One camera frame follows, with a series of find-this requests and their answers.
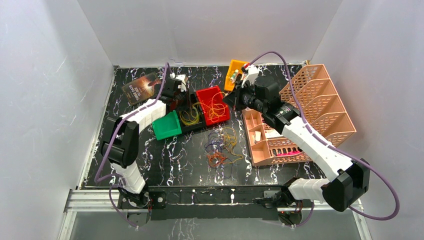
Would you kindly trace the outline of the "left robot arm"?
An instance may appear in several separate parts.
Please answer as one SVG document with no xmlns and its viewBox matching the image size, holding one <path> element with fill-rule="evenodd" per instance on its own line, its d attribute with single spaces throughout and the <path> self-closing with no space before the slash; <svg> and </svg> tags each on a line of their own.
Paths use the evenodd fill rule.
<svg viewBox="0 0 424 240">
<path fill-rule="evenodd" d="M 103 156 L 100 165 L 110 163 L 120 181 L 119 193 L 134 207 L 145 208 L 151 202 L 148 185 L 136 162 L 140 135 L 153 122 L 187 105 L 187 81 L 184 74 L 172 74 L 161 83 L 153 98 L 129 113 L 106 120 L 99 146 Z"/>
</svg>

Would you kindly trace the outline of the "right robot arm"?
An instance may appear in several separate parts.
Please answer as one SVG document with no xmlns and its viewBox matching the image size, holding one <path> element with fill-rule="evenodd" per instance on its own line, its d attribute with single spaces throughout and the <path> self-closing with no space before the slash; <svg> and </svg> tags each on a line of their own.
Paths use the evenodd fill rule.
<svg viewBox="0 0 424 240">
<path fill-rule="evenodd" d="M 264 206 L 281 202 L 295 207 L 301 200 L 326 202 L 343 212 L 369 188 L 370 171 L 358 160 L 338 153 L 334 146 L 309 124 L 292 104 L 281 100 L 278 84 L 271 76 L 258 76 L 253 84 L 237 83 L 223 102 L 234 110 L 259 112 L 264 122 L 296 144 L 324 172 L 325 178 L 294 177 L 280 192 L 256 202 Z"/>
</svg>

